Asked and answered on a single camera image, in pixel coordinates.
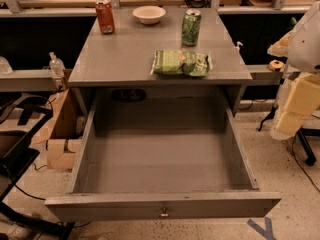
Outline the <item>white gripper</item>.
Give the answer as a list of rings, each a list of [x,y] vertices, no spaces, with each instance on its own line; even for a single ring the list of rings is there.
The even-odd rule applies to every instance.
[[[292,32],[287,32],[272,44],[267,53],[275,57],[287,57]],[[303,73],[292,84],[275,130],[287,136],[293,136],[320,106],[320,76]]]

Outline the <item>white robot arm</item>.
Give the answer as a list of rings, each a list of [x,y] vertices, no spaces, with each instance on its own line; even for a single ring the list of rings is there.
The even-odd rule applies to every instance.
[[[293,137],[320,106],[320,2],[316,1],[293,30],[268,49],[274,56],[284,55],[287,64],[300,71],[294,80],[283,73],[275,102],[270,135],[277,140]]]

